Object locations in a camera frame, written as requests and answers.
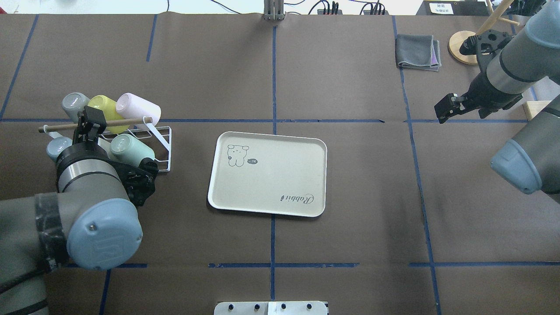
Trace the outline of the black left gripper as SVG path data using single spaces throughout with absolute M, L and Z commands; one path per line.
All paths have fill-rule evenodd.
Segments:
M 85 106 L 78 113 L 78 123 L 74 130 L 72 145 L 85 143 L 86 145 L 97 145 L 99 134 L 107 127 L 104 112 L 92 106 Z

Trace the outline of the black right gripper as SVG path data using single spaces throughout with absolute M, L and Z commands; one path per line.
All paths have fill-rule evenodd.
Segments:
M 452 116 L 463 115 L 473 110 L 478 110 L 480 118 L 484 119 L 493 113 L 490 109 L 491 103 L 490 88 L 471 87 L 462 96 L 456 93 L 447 94 L 434 106 L 434 111 L 440 124 L 444 124 Z

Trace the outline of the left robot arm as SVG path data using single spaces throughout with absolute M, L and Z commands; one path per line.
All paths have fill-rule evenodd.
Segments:
M 1 201 L 1 313 L 47 315 L 44 275 L 74 261 L 88 270 L 126 263 L 143 231 L 137 209 L 155 192 L 158 166 L 111 160 L 98 145 L 108 123 L 90 106 L 56 158 L 56 192 Z

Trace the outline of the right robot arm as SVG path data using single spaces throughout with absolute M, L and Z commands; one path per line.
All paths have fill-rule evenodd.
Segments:
M 442 124 L 478 110 L 484 119 L 510 109 L 542 78 L 559 82 L 560 39 L 557 0 L 549 0 L 512 37 L 487 30 L 464 41 L 460 53 L 475 54 L 480 73 L 462 96 L 450 93 L 434 107 Z M 554 98 L 492 157 L 491 168 L 522 193 L 542 191 L 559 200 L 559 98 Z

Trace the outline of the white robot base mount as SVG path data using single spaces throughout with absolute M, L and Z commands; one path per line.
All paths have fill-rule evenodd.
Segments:
M 214 315 L 328 315 L 323 301 L 224 301 Z

